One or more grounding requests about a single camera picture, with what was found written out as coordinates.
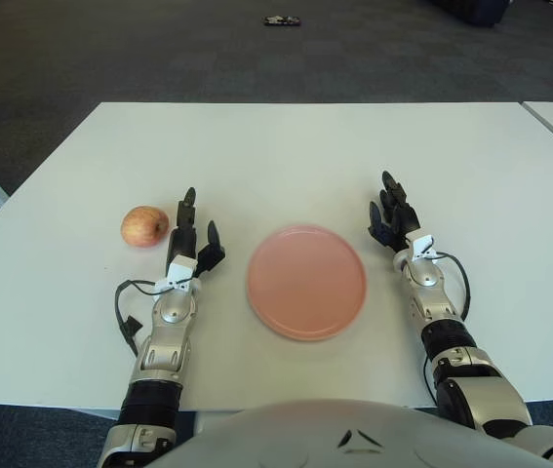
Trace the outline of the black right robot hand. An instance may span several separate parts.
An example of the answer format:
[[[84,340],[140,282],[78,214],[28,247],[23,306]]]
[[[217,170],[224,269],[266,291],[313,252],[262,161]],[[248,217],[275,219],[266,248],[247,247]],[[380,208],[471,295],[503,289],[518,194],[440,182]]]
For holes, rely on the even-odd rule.
[[[382,172],[381,182],[379,202],[369,203],[368,231],[372,238],[395,253],[393,262],[397,271],[402,271],[407,263],[437,259],[434,239],[421,229],[402,184],[389,171]]]

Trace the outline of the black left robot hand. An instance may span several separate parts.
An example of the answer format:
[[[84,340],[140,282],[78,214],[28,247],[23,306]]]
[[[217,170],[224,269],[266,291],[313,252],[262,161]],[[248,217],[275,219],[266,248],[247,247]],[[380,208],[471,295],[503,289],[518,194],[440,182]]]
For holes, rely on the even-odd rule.
[[[177,225],[170,234],[165,277],[155,283],[156,294],[170,290],[189,293],[194,279],[211,271],[225,259],[225,249],[213,220],[209,221],[207,227],[207,245],[199,252],[196,251],[195,199],[196,190],[189,187],[184,198],[178,202]]]

